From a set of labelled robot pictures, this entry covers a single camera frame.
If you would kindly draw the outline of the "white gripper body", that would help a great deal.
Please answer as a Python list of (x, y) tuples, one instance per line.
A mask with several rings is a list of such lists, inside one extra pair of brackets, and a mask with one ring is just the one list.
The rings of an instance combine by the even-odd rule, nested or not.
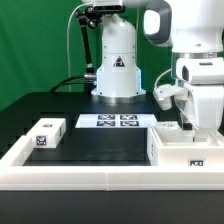
[(175, 104), (196, 129), (217, 130), (224, 110), (224, 59), (187, 59), (176, 62), (176, 85), (182, 91)]

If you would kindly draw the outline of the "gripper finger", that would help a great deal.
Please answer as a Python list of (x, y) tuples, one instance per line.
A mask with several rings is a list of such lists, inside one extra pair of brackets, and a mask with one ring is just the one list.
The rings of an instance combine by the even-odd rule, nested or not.
[(184, 114), (181, 114), (181, 122), (182, 122), (182, 129), (183, 130), (191, 130), (192, 124), (189, 122), (187, 117)]
[(195, 131), (194, 140), (196, 142), (206, 142), (209, 138), (209, 131), (206, 129), (197, 129)]

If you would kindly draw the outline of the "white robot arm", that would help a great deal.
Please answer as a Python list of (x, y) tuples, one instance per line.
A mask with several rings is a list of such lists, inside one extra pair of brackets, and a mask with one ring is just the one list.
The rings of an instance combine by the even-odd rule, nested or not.
[(155, 46), (172, 48), (173, 85), (154, 87), (163, 110), (176, 106), (194, 129), (217, 131), (224, 112), (224, 0), (82, 0), (91, 25), (102, 25), (102, 64), (93, 94), (133, 98), (141, 92), (135, 28), (119, 14), (145, 9), (143, 31)]

